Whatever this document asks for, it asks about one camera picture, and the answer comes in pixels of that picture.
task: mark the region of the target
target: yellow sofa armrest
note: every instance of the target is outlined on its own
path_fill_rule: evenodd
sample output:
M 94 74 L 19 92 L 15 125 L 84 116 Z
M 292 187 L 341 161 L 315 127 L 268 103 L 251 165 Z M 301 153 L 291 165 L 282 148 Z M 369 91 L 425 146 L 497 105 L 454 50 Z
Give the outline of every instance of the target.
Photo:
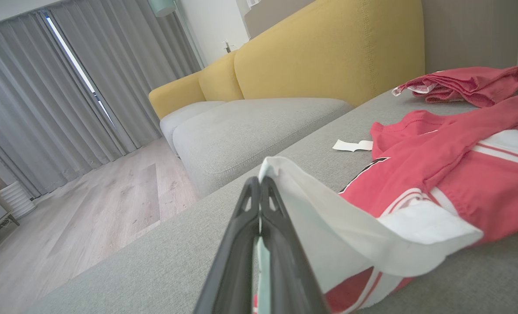
M 189 104 L 205 101 L 199 85 L 199 74 L 193 73 L 162 85 L 149 93 L 149 101 L 159 119 Z

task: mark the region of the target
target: floor plank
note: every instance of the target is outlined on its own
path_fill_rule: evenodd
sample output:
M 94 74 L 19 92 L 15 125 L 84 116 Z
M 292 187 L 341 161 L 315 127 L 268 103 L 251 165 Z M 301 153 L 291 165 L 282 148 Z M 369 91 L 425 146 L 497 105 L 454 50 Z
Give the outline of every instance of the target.
M 16 314 L 199 199 L 159 139 L 35 200 L 0 231 L 0 313 Z

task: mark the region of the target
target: lamp shade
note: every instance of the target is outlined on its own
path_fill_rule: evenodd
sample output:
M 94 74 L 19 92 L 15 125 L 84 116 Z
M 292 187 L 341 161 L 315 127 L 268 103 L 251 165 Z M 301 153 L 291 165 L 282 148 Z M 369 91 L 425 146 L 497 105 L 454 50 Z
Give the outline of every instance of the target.
M 149 0 L 149 4 L 156 17 L 167 16 L 176 10 L 174 0 Z

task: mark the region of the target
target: gray sofa seat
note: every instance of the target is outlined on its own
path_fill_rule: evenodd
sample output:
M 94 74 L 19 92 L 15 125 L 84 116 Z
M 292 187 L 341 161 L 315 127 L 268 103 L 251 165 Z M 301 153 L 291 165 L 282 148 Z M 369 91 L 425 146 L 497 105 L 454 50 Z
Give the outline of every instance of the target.
M 205 196 L 352 109 L 329 98 L 232 101 L 179 125 L 174 146 Z
M 390 92 L 367 102 L 281 151 L 333 191 L 369 162 L 371 152 L 335 151 L 337 139 L 369 140 L 374 121 L 397 123 L 426 109 L 452 115 L 466 103 L 427 105 Z M 191 313 L 243 183 L 259 166 L 169 219 L 37 302 L 27 313 Z M 464 249 L 427 275 L 361 314 L 518 313 L 518 234 Z
M 181 107 L 180 109 L 170 113 L 160 120 L 160 130 L 164 134 L 166 141 L 170 145 L 170 148 L 174 152 L 174 155 L 178 155 L 176 151 L 176 147 L 174 146 L 174 141 L 172 139 L 172 135 L 174 130 L 182 124 L 184 121 L 191 119 L 201 113 L 204 113 L 207 110 L 215 108 L 219 105 L 226 103 L 225 101 L 201 101 L 195 102 L 185 107 Z

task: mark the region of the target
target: gray curtain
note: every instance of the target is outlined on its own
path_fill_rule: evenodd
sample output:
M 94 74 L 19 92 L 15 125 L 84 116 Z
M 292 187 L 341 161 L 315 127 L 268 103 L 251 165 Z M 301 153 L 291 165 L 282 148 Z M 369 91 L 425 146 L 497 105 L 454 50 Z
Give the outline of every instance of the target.
M 71 0 L 48 8 L 136 147 L 161 137 L 153 89 L 198 71 L 177 17 L 147 0 Z
M 0 23 L 0 159 L 36 197 L 124 155 L 40 13 Z

